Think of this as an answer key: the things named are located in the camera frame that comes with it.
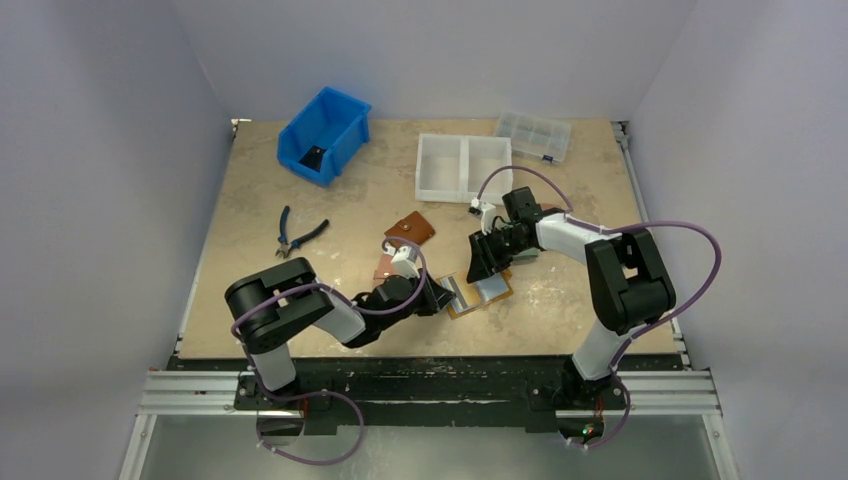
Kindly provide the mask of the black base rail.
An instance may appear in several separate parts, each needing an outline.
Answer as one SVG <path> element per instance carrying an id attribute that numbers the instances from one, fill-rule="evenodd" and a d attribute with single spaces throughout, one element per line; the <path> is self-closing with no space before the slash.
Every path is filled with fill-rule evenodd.
<path id="1" fill-rule="evenodd" d="M 528 433 L 599 436 L 604 416 L 627 402 L 614 381 L 577 386 L 567 355 L 299 358 L 297 381 L 269 397 L 249 372 L 234 407 L 306 418 L 308 435 L 342 425 L 514 427 Z"/>

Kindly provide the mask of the pink card holder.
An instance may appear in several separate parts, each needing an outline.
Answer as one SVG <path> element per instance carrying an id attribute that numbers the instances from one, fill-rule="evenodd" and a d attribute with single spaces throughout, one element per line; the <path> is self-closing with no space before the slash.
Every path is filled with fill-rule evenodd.
<path id="1" fill-rule="evenodd" d="M 392 265 L 392 255 L 384 254 L 380 257 L 377 268 L 373 274 L 372 285 L 374 287 L 382 285 L 390 276 L 396 275 L 397 272 Z"/>

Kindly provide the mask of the salmon card holder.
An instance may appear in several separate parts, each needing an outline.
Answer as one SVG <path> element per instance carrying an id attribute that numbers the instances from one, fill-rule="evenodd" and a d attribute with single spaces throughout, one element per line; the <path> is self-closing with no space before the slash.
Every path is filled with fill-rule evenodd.
<path id="1" fill-rule="evenodd" d="M 540 204 L 539 204 L 539 206 L 540 206 L 540 208 L 541 208 L 541 210 L 542 210 L 542 211 L 549 211 L 549 210 L 553 210 L 553 211 L 556 211 L 556 212 L 562 212 L 562 211 L 564 211 L 564 210 L 562 209 L 562 207 L 560 207 L 560 206 L 558 206 L 558 205 L 555 205 L 555 204 L 550 204 L 550 203 L 540 203 Z"/>

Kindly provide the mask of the brown leather card holder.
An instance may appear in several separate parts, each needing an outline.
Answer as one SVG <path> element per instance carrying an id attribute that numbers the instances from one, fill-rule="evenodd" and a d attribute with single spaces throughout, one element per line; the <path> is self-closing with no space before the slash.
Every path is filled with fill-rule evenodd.
<path id="1" fill-rule="evenodd" d="M 384 236 L 403 238 L 417 245 L 423 245 L 435 233 L 436 230 L 433 225 L 421 212 L 415 210 L 396 221 L 384 232 Z"/>

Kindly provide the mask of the black card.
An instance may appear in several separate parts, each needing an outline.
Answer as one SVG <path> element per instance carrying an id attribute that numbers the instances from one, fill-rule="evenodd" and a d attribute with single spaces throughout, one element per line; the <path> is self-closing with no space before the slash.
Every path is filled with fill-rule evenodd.
<path id="1" fill-rule="evenodd" d="M 319 146 L 312 146 L 299 160 L 299 163 L 306 168 L 319 172 L 322 168 L 325 149 Z"/>

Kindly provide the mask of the green card holder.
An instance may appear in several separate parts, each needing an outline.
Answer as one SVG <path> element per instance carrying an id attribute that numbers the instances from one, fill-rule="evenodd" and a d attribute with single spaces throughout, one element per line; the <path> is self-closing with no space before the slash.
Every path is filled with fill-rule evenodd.
<path id="1" fill-rule="evenodd" d="M 524 251 L 521 251 L 513 256 L 513 260 L 516 262 L 531 262 L 538 258 L 540 254 L 540 250 L 537 248 L 528 248 Z"/>

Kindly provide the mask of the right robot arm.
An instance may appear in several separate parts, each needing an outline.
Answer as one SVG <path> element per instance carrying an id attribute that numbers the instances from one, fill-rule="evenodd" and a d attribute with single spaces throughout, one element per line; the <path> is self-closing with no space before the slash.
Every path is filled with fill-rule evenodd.
<path id="1" fill-rule="evenodd" d="M 587 269 L 592 306 L 597 317 L 588 336 L 571 357 L 561 381 L 564 399 L 584 407 L 601 391 L 601 379 L 612 372 L 618 349 L 638 327 L 651 325 L 676 303 L 676 292 L 650 232 L 604 233 L 579 222 L 563 209 L 544 208 L 527 187 L 503 197 L 507 219 L 497 220 L 494 205 L 479 199 L 470 213 L 481 229 L 470 235 L 467 283 L 488 279 L 508 269 L 527 250 L 563 254 Z"/>

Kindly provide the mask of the white two-compartment tray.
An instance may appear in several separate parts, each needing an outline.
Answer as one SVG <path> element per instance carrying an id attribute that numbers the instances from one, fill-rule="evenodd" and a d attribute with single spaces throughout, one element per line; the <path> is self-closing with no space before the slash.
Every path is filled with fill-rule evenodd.
<path id="1" fill-rule="evenodd" d="M 421 202 L 502 205 L 513 189 L 511 140 L 504 137 L 419 135 L 415 198 Z"/>

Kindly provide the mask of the clear plastic organizer box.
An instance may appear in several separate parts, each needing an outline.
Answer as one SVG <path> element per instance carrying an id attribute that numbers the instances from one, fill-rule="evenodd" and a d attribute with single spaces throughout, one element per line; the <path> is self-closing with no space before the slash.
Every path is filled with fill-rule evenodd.
<path id="1" fill-rule="evenodd" d="M 533 157 L 549 164 L 561 164 L 567 155 L 572 125 L 516 112 L 503 112 L 495 137 L 509 138 L 514 154 Z"/>

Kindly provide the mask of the orange card holder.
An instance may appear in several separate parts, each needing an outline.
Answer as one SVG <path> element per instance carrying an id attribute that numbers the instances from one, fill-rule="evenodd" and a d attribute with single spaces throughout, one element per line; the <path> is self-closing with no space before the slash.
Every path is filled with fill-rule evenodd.
<path id="1" fill-rule="evenodd" d="M 451 291 L 455 298 L 447 307 L 448 315 L 458 319 L 480 310 L 490 304 L 501 301 L 513 294 L 510 280 L 512 273 L 504 270 L 487 279 L 468 283 L 466 273 L 446 275 L 438 280 L 439 284 Z"/>

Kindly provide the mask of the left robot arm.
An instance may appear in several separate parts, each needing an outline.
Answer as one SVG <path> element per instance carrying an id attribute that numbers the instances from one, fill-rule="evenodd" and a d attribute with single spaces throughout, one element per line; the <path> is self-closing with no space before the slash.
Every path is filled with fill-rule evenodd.
<path id="1" fill-rule="evenodd" d="M 259 395 L 272 408 L 297 399 L 298 382 L 288 342 L 309 327 L 347 348 L 368 345 L 411 316 L 432 316 L 455 294 L 420 269 L 411 278 L 388 276 L 352 300 L 318 281 L 308 260 L 296 258 L 233 283 L 224 293 L 241 341 L 261 379 Z"/>

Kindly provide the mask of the blue plastic bin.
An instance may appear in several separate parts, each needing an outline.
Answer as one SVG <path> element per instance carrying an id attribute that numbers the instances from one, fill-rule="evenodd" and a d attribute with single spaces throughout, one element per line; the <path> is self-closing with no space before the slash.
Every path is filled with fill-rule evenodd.
<path id="1" fill-rule="evenodd" d="M 370 141 L 370 111 L 371 105 L 362 100 L 323 88 L 279 133 L 279 164 L 309 182 L 329 186 Z M 312 146 L 325 149 L 319 172 L 299 163 Z"/>

